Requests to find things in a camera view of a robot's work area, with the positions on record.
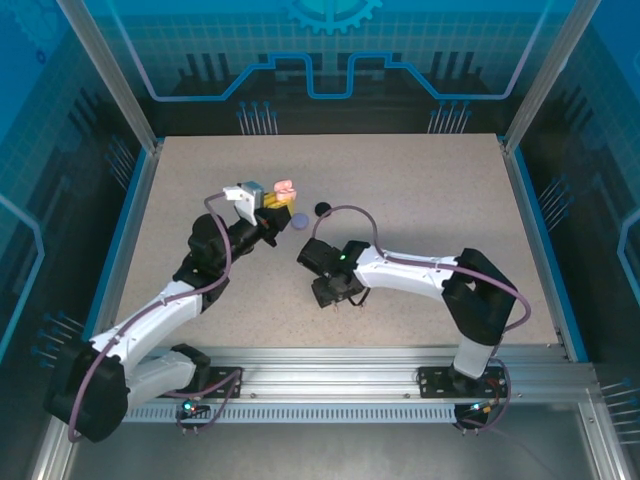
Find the gear logo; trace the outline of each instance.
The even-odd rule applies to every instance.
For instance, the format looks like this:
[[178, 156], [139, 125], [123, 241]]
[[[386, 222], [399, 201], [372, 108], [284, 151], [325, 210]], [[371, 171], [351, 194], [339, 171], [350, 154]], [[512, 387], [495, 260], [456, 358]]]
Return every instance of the gear logo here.
[[297, 20], [300, 27], [333, 35], [336, 30], [360, 28], [361, 20], [371, 20], [373, 9], [381, 6], [381, 0], [289, 0], [286, 8], [289, 20]]
[[58, 33], [58, 11], [54, 0], [5, 0], [4, 8], [29, 41], [42, 49]]

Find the beige table surface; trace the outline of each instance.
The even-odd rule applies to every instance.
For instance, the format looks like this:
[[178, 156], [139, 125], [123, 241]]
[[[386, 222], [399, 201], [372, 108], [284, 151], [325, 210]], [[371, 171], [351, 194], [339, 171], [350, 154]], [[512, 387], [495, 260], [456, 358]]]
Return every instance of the beige table surface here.
[[[157, 295], [188, 252], [202, 199], [222, 187], [291, 178], [296, 211], [354, 204], [377, 220], [384, 248], [416, 255], [481, 250], [530, 300], [532, 319], [505, 343], [555, 343], [549, 309], [494, 135], [317, 135], [167, 138], [128, 273], [118, 319]], [[231, 202], [217, 203], [227, 223]], [[320, 309], [311, 272], [296, 263], [309, 238], [290, 226], [278, 247], [261, 243], [234, 263], [231, 283], [209, 310], [164, 342], [193, 346], [450, 345], [459, 333], [444, 303], [387, 289], [363, 310]], [[371, 239], [367, 220], [337, 212], [320, 238], [341, 248]], [[520, 317], [516, 304], [512, 321]]]

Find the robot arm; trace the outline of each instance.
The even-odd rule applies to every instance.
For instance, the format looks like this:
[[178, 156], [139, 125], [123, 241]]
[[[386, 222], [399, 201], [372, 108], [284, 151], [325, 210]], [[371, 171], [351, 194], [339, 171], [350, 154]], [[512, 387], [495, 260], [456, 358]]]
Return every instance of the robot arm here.
[[[291, 219], [295, 190], [289, 181], [279, 182], [274, 190], [277, 193], [265, 193], [254, 182], [224, 189], [240, 216], [231, 227], [225, 226], [232, 262], [250, 253], [260, 240], [276, 246], [276, 236]], [[139, 312], [88, 342], [70, 341], [61, 348], [44, 406], [67, 423], [84, 376], [107, 349], [91, 377], [76, 421], [76, 430], [91, 441], [109, 436], [126, 413], [140, 404], [172, 390], [201, 391], [209, 380], [210, 360], [186, 345], [140, 364], [172, 331], [217, 301], [229, 284], [226, 278], [213, 289], [199, 290], [223, 277], [227, 261], [222, 234], [210, 215], [194, 222], [188, 244], [190, 252], [172, 281]], [[176, 295], [180, 298], [165, 301]], [[142, 314], [152, 304], [159, 306]], [[135, 323], [121, 333], [134, 316]], [[114, 337], [117, 343], [108, 346]]]
[[[298, 262], [318, 275], [311, 288], [320, 307], [378, 287], [412, 292], [444, 302], [462, 333], [453, 361], [454, 375], [474, 380], [482, 376], [500, 343], [515, 299], [488, 283], [474, 284], [471, 277], [447, 267], [464, 267], [515, 287], [477, 250], [465, 249], [458, 257], [440, 258], [383, 253], [381, 256], [366, 242], [350, 241], [343, 250], [338, 250], [312, 238], [300, 252]], [[387, 258], [406, 260], [414, 265]], [[421, 266], [425, 263], [436, 267]]]

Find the pink object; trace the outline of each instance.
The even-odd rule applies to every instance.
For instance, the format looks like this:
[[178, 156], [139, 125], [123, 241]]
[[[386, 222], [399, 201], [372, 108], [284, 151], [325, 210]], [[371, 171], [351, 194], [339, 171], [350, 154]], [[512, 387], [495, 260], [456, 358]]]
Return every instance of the pink object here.
[[273, 186], [273, 191], [276, 192], [276, 200], [279, 202], [285, 200], [295, 200], [297, 192], [293, 188], [293, 182], [291, 180], [281, 180], [276, 182]]

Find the yellow object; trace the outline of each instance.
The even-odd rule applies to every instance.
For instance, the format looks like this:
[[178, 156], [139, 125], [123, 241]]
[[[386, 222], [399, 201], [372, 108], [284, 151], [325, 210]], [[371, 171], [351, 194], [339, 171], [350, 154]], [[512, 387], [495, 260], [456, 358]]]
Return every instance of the yellow object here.
[[264, 195], [265, 208], [280, 208], [280, 207], [284, 207], [285, 205], [289, 208], [289, 214], [293, 215], [293, 210], [295, 206], [295, 202], [293, 201], [293, 199], [278, 200], [276, 198], [275, 192], [265, 193]]

